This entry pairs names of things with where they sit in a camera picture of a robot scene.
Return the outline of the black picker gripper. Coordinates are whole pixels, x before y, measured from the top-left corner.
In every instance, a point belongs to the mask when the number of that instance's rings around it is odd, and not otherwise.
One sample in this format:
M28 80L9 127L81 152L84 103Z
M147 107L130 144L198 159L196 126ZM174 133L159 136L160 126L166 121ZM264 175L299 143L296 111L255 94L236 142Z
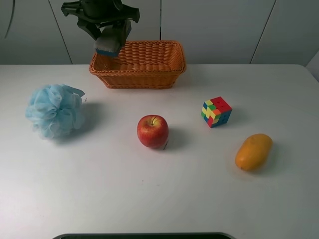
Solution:
M97 40L101 31L95 23L104 23L117 20L125 20L122 33L121 45L125 45L131 32L131 21L139 22L140 11L138 8L123 4L120 0L79 0L65 2L61 10L64 16L74 15L78 17L77 25L88 33L94 40Z

